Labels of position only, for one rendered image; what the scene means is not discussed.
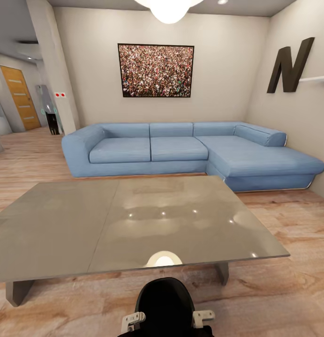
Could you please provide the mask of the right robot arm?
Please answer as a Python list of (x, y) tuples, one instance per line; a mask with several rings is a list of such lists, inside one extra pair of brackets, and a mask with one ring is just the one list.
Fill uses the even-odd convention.
[(211, 310), (194, 311), (193, 327), (183, 327), (183, 337), (215, 337), (212, 334), (212, 328), (209, 325), (203, 326), (202, 321), (211, 321), (215, 319), (215, 313)]

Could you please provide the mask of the cauldron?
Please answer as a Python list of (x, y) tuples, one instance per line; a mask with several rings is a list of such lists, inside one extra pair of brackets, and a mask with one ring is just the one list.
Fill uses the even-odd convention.
[(176, 278), (159, 278), (147, 283), (141, 290), (135, 307), (146, 320), (133, 329), (148, 330), (148, 337), (183, 337), (182, 328), (193, 327), (195, 307), (189, 291)]

